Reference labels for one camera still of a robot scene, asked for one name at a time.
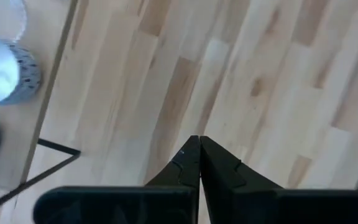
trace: wooden floor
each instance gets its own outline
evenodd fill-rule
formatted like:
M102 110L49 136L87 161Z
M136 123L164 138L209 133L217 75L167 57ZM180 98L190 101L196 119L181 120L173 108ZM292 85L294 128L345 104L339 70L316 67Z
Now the wooden floor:
M81 0L41 137L84 155L12 222L56 186L142 185L191 134L284 187L356 187L358 0Z

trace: white mug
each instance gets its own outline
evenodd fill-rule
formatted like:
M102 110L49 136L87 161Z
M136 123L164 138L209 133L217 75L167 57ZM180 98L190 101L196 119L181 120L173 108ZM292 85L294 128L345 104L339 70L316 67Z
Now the white mug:
M41 72L30 52L0 39L0 105L20 103L35 95Z

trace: black metal table frame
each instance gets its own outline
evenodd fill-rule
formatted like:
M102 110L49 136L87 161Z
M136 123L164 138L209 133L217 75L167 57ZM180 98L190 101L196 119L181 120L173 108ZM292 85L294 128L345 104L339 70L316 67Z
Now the black metal table frame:
M0 197L0 206L3 205L4 203L6 203L8 200L10 200L13 197L15 197L16 195L20 194L24 190L28 189L29 187L31 187L34 184L40 182L44 178L52 175L56 171L58 171L61 168L65 167L66 165L70 164L74 160L78 159L79 156L81 155L81 151L79 151L79 150L72 149L72 148L66 147L66 146L62 146L60 144L56 144L54 142L50 142L50 141L47 141L47 140L44 140L44 139L38 139L37 144L39 144L41 146L45 146L45 147L47 147L49 149L54 149L56 151L67 153L67 154L71 155L71 157L66 159L66 160L64 160L63 162L53 166L52 168L44 171L43 173L39 174L38 176L28 180L27 182L24 182L24 183L20 184L16 189L14 189L14 190L10 191L9 193L7 193L6 195L3 195L2 197Z

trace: table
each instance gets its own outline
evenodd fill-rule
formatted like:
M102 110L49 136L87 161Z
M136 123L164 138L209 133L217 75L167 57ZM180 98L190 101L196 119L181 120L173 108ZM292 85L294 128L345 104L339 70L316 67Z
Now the table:
M28 24L20 44L29 49L40 62L43 84L37 96L18 105L0 106L0 188L18 194L40 179L55 172L65 164L48 170L40 177L27 180L32 156L37 143L58 148L79 156L79 151L70 151L51 142L39 141L39 133L45 117L56 73L63 55L68 31L73 20L77 0L26 0Z

